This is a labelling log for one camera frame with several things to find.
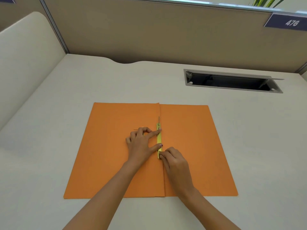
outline forearm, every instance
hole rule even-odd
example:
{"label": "forearm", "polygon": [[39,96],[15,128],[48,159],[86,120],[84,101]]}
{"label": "forearm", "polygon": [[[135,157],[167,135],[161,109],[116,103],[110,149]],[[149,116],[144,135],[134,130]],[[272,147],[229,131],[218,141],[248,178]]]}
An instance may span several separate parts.
{"label": "forearm", "polygon": [[181,196],[180,199],[206,230],[240,230],[240,228],[211,205],[197,189],[194,189],[188,195]]}
{"label": "forearm", "polygon": [[137,171],[126,162],[117,174],[72,218],[63,230],[106,230]]}

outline green plant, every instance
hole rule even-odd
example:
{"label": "green plant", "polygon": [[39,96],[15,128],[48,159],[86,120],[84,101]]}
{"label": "green plant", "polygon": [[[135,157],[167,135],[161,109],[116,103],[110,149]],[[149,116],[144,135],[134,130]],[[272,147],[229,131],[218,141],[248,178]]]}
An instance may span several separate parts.
{"label": "green plant", "polygon": [[[266,5],[268,0],[254,0],[253,6],[259,6],[259,7],[271,7],[271,5],[273,4],[274,1],[276,0],[270,0],[269,3]],[[280,0],[276,5],[273,6],[273,8],[275,8],[277,5],[279,5],[280,3],[282,3],[284,0]]]}

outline person's left hand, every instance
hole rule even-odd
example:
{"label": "person's left hand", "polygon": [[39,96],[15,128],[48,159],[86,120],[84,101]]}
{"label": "person's left hand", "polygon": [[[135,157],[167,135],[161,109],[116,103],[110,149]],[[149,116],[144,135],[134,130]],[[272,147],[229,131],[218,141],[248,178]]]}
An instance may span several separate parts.
{"label": "person's left hand", "polygon": [[128,162],[136,166],[136,169],[139,169],[151,154],[163,146],[162,143],[157,143],[155,146],[148,147],[149,139],[158,135],[160,132],[161,129],[152,131],[148,127],[140,127],[137,131],[132,131],[130,137],[126,138],[129,149]]}

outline blue sign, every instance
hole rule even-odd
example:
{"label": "blue sign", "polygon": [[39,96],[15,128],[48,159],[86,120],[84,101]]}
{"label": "blue sign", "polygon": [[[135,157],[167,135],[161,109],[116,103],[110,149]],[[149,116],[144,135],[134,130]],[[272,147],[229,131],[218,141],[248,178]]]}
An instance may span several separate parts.
{"label": "blue sign", "polygon": [[0,2],[15,3],[14,0],[0,0]]}
{"label": "blue sign", "polygon": [[307,16],[272,14],[265,27],[307,31]]}

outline open folder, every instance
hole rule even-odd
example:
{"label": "open folder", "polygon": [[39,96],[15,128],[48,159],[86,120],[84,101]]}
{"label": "open folder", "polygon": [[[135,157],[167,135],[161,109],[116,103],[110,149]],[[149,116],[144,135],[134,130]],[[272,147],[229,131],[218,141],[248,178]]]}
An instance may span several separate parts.
{"label": "open folder", "polygon": [[[139,127],[156,130],[160,117],[163,150],[178,149],[189,163],[203,196],[237,196],[209,107],[136,103],[94,103],[64,193],[66,199],[92,198],[128,159],[125,138]],[[153,137],[149,146],[157,143]],[[157,153],[132,179],[124,197],[176,196]]]}

